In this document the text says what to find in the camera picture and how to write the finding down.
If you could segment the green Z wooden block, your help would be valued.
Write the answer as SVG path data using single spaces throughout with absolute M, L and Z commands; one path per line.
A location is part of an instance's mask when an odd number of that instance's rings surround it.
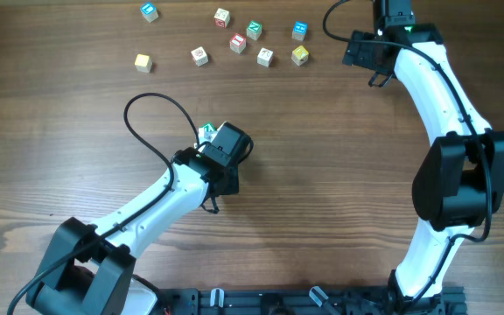
M 217 129 L 210 123 L 206 123 L 203 126 L 199 127 L 199 138 L 202 141 L 211 142 L 217 134 Z

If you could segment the wooden block yellow side A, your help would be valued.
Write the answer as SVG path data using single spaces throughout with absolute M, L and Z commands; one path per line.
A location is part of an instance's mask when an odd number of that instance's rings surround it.
M 221 128 L 223 128 L 223 126 L 227 123 L 227 121 L 223 122 L 220 126 L 218 126 L 218 131 L 221 130 Z

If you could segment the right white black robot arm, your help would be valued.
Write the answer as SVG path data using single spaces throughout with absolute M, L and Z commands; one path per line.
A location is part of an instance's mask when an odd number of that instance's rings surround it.
M 489 236 L 504 194 L 504 131 L 467 98 L 434 24 L 354 31 L 347 42 L 344 64 L 398 79 L 430 141 L 411 188 L 416 230 L 382 305 L 395 314 L 435 311 L 445 304 L 443 279 L 459 247 Z

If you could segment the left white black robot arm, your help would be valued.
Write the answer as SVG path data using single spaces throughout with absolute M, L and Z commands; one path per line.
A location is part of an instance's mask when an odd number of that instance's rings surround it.
M 54 233 L 25 290 L 41 314 L 152 314 L 159 295 L 134 273 L 137 259 L 205 201 L 238 192 L 248 152 L 206 144 L 178 152 L 164 175 L 119 210 L 90 224 L 72 217 Z

